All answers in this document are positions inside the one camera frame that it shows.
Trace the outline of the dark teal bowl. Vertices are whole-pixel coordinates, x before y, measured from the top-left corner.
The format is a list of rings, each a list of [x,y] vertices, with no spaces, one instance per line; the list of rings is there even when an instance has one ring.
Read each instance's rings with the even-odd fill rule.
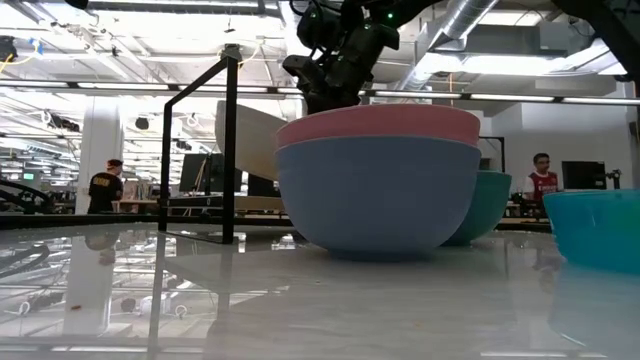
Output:
[[[468,246],[494,230],[507,206],[512,177],[497,171],[480,170],[467,214],[444,246]]]

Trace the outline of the black metal shelf frame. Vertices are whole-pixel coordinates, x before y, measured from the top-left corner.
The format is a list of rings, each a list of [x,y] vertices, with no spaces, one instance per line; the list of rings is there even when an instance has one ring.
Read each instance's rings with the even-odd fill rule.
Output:
[[[158,231],[162,235],[168,235],[168,205],[170,198],[170,146],[172,142],[171,129],[173,118],[173,106],[191,95],[211,80],[215,75],[226,71],[226,111],[225,144],[224,144],[224,181],[222,196],[222,239],[218,243],[230,245],[233,243],[235,227],[235,168],[236,168],[236,115],[238,95],[238,70],[242,56],[237,44],[225,44],[220,60],[192,83],[181,90],[177,95],[167,101],[163,111],[162,153],[161,153],[161,196]]]

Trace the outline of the bright turquoise bowl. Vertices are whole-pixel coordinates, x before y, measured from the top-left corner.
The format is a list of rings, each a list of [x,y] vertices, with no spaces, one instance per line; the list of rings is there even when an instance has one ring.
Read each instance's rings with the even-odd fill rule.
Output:
[[[568,262],[640,274],[640,190],[557,192],[543,203]]]

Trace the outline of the black computer monitor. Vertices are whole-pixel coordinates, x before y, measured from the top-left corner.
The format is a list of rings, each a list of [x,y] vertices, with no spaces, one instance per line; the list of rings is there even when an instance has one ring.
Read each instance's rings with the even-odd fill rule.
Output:
[[[183,158],[180,192],[222,192],[224,188],[224,155],[186,154]]]
[[[605,164],[597,161],[563,161],[565,190],[606,190]]]

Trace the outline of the slate blue bowl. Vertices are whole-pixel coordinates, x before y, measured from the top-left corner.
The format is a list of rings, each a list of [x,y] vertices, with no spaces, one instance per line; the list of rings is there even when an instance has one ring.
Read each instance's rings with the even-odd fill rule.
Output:
[[[308,140],[275,153],[281,198],[310,243],[351,258],[422,257],[460,227],[480,150],[417,136]]]

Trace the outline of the white bowl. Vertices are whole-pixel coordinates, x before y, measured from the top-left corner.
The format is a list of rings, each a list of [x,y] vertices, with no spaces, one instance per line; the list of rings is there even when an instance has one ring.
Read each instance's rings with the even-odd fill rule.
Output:
[[[236,168],[276,181],[276,133],[283,119],[243,105],[236,106]]]

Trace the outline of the pink bowl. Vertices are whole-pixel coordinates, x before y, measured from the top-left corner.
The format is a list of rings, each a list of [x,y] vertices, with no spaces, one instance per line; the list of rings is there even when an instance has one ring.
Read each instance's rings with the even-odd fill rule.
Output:
[[[279,148],[307,140],[341,136],[424,136],[474,145],[481,123],[456,108],[422,104],[359,105],[315,113],[276,132]]]

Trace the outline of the white building column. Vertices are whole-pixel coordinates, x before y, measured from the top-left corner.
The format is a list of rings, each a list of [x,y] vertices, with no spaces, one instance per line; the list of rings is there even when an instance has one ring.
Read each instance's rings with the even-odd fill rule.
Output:
[[[90,179],[106,170],[111,159],[121,159],[124,125],[118,101],[109,97],[90,97],[85,106],[80,165],[76,192],[76,215],[85,215],[90,204]]]

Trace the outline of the black background metal frame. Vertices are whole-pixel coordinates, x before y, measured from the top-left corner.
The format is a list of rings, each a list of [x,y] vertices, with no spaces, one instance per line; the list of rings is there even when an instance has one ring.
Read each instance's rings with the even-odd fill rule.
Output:
[[[506,145],[505,145],[505,138],[504,137],[500,137],[500,136],[480,136],[479,137],[480,140],[488,142],[489,145],[491,147],[494,148],[494,150],[496,150],[499,154],[499,164],[500,164],[500,171],[503,173],[506,173],[506,156],[505,156],[505,150],[506,150]],[[495,147],[495,142],[499,143],[499,147],[496,148]]]

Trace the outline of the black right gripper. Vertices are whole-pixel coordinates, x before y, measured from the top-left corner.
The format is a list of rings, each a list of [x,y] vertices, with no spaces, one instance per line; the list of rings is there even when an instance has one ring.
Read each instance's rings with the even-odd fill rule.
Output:
[[[307,0],[296,35],[310,53],[289,55],[284,70],[297,79],[309,114],[355,106],[359,92],[373,80],[383,49],[399,47],[398,31],[364,16],[356,0],[335,8],[325,0]]]

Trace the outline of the light wooden shelf board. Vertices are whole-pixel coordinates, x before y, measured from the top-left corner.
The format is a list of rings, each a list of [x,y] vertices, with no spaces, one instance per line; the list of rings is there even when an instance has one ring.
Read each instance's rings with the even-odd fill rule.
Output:
[[[223,196],[196,196],[169,198],[164,206],[166,208],[195,208],[195,209],[222,209]],[[235,196],[234,208],[238,212],[247,211],[275,211],[285,212],[281,198],[263,196]]]

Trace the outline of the long ceiling light strip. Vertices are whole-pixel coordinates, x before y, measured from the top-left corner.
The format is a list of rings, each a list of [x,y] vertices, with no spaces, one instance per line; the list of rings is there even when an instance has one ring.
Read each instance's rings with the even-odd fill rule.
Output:
[[[84,95],[177,95],[187,89],[183,84],[147,84],[147,83],[111,83],[111,82],[65,82],[0,79],[0,89],[15,91],[76,93]],[[244,86],[239,85],[237,93],[242,98],[284,99],[301,98],[302,92],[294,87],[274,86]],[[522,95],[522,94],[493,94],[493,93],[465,93],[465,92],[437,92],[437,91],[396,91],[396,90],[361,90],[361,97],[409,100],[454,100],[454,101],[484,101],[484,102],[523,102],[523,103],[551,103],[566,105],[589,106],[623,106],[640,107],[638,98],[585,97],[585,96],[554,96],[554,95]]]

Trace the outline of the person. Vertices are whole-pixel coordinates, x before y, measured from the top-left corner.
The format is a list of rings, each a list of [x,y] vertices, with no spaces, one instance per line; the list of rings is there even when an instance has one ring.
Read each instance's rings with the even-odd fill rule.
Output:
[[[546,194],[560,191],[558,176],[549,170],[550,157],[537,153],[533,157],[534,170],[525,178],[523,196],[527,200],[541,202]]]
[[[90,180],[89,214],[111,213],[114,203],[120,201],[123,193],[123,182],[120,178],[123,162],[119,159],[107,161],[106,170],[95,174]]]

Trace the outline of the silver ribbed ventilation duct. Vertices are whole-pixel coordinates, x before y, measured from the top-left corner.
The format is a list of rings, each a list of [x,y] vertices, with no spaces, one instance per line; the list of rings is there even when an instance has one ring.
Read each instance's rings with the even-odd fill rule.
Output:
[[[445,13],[426,22],[415,41],[416,60],[413,67],[397,83],[395,89],[420,91],[429,79],[440,72],[454,72],[460,64],[455,56],[439,50],[461,52],[467,38],[499,0],[449,0]]]

